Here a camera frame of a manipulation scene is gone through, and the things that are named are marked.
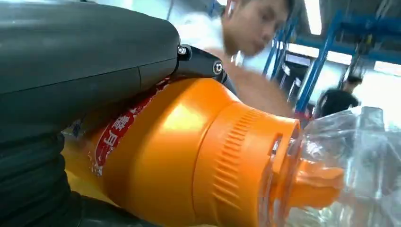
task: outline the bottle label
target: bottle label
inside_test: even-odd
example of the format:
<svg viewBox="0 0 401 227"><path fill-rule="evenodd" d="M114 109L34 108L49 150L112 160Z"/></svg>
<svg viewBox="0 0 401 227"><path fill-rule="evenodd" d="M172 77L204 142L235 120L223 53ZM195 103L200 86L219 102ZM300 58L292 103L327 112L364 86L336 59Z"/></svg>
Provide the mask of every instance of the bottle label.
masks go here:
<svg viewBox="0 0 401 227"><path fill-rule="evenodd" d="M108 155L118 146L129 127L135 122L137 116L148 106L153 98L162 90L164 90L170 82L167 77L160 81L154 87L147 91L147 97L133 104L125 112L120 114L116 119L104 129L102 135L97 142L94 154L89 151L89 158L92 160L92 172L96 175L102 175L102 169L105 165Z"/></svg>

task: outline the screw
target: screw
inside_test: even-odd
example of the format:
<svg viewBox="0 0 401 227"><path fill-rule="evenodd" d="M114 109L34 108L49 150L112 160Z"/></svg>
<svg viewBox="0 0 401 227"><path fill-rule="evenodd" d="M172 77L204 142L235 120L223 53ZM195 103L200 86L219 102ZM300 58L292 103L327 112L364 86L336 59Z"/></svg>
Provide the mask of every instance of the screw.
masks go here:
<svg viewBox="0 0 401 227"><path fill-rule="evenodd" d="M185 55L187 53L187 48L182 47L182 46L178 46L178 50L177 50L178 54L180 55Z"/></svg>
<svg viewBox="0 0 401 227"><path fill-rule="evenodd" d="M223 64L221 63L221 61L216 61L214 62L214 66L213 66L213 72L214 74L218 75L223 71Z"/></svg>

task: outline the man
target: man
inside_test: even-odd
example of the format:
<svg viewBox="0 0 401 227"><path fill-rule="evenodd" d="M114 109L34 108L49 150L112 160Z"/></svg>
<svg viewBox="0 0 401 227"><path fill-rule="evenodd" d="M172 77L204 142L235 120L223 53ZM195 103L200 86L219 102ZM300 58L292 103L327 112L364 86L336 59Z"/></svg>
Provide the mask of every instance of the man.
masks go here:
<svg viewBox="0 0 401 227"><path fill-rule="evenodd" d="M316 105L315 118L325 117L359 105L352 93L362 83L356 76L348 76L342 89L329 89L319 98Z"/></svg>
<svg viewBox="0 0 401 227"><path fill-rule="evenodd" d="M294 7L294 0L232 0L222 18L190 15L176 26L182 44L218 56L245 104L265 112L291 117L291 108L278 86L258 73L237 67L232 56L253 56L262 51L280 30Z"/></svg>

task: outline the blue metal frame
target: blue metal frame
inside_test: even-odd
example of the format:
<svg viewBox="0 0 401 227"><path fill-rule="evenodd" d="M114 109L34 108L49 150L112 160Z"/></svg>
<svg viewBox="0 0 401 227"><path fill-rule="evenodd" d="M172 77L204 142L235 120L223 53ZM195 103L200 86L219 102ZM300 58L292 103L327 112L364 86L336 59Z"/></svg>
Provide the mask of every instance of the blue metal frame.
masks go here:
<svg viewBox="0 0 401 227"><path fill-rule="evenodd" d="M263 75L266 76L267 75L267 71L270 67L271 64L271 60L273 59L274 53L277 51L277 49L279 49L279 53L276 56L276 60L274 61L274 68L273 68L273 72L271 74L271 78L273 79L278 72L278 69L281 68L281 64L283 63L283 56L285 56L287 49L283 48L282 50L280 50L280 44L281 42L283 42L283 46L287 46L287 44L290 41L290 38L295 30L297 24L297 19L295 17L290 18L288 20L288 23L286 24L286 27L283 28L282 30L279 31L279 33L276 35L276 38L274 39L274 46L272 47L272 49L270 50L269 56L267 58L266 64L264 66L263 69Z"/></svg>
<svg viewBox="0 0 401 227"><path fill-rule="evenodd" d="M212 0L210 10L209 10L209 16L213 16L213 11L214 11L215 6L216 6L216 0Z"/></svg>
<svg viewBox="0 0 401 227"><path fill-rule="evenodd" d="M338 12L329 28L327 40L324 45L321 46L319 56L311 68L311 73L307 78L303 92L296 104L296 112L303 113L306 109L329 50L352 55L355 54L355 48L344 48L340 46L335 46L335 48L332 47L335 35L339 31L359 35L374 35L378 38L401 38L401 20L396 18L381 18L380 20L377 20L372 16L344 16L343 13ZM366 57L375 61L387 62L400 62L401 59L400 55L397 57L395 54L392 56L384 56L382 53L375 51L371 52Z"/></svg>
<svg viewBox="0 0 401 227"><path fill-rule="evenodd" d="M280 42L283 39L284 36L284 30L279 31L279 33L276 35L276 37L273 39L274 40L274 45L272 46L269 56L267 57L266 64L263 69L263 75L267 76L267 71L269 70L271 60L273 59L274 53L276 52L277 48L280 47Z"/></svg>
<svg viewBox="0 0 401 227"><path fill-rule="evenodd" d="M276 62L274 64L270 80L273 80L278 75L279 69L281 69L281 66L284 63L284 57L287 52L287 45L295 30L295 25L296 25L296 19L291 19L290 22L288 23L288 29L286 29L286 33L284 36L283 49L280 50L278 56L276 56Z"/></svg>

